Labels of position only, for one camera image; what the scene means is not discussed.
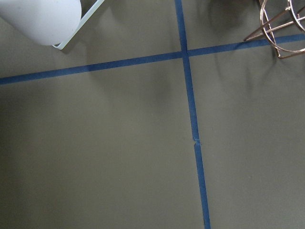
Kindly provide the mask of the pink cup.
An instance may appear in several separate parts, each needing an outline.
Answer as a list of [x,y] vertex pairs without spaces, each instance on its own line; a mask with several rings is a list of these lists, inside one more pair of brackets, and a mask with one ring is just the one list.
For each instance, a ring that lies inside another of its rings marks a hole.
[[2,0],[0,17],[30,40],[55,45],[68,39],[81,20],[79,0]]

